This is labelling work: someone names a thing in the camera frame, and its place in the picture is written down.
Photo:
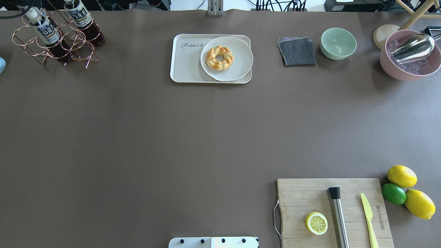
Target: black muddler tip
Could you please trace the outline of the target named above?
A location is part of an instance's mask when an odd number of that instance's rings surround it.
[[[331,199],[340,199],[340,187],[329,188],[329,193],[331,194]]]

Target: bread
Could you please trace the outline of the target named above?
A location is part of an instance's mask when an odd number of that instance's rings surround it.
[[[224,59],[217,60],[216,56],[218,55],[224,56]],[[224,71],[231,66],[233,59],[233,54],[230,49],[223,46],[216,46],[208,51],[206,62],[210,68],[213,68],[216,71]]]

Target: green lime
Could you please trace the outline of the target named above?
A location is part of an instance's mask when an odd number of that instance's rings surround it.
[[[383,196],[386,200],[392,202],[393,204],[404,204],[406,202],[406,192],[404,190],[393,183],[388,183],[383,185]]]

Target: gray tabletop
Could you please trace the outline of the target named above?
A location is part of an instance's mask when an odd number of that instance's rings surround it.
[[[396,164],[441,206],[440,72],[415,82],[385,74],[372,33],[387,13],[96,12],[107,43],[85,70],[39,65],[0,20],[0,244],[14,248],[167,247],[171,237],[258,236],[273,229],[277,178],[380,178]],[[441,26],[419,20],[412,29]],[[357,39],[345,60],[320,36]],[[244,34],[244,85],[170,79],[173,38]],[[278,38],[307,36],[315,66],[283,67]],[[395,247],[439,247],[431,220],[386,202]]]

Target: black box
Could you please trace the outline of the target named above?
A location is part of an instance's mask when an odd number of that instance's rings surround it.
[[[380,7],[378,0],[326,0],[325,9],[329,12],[375,12]]]

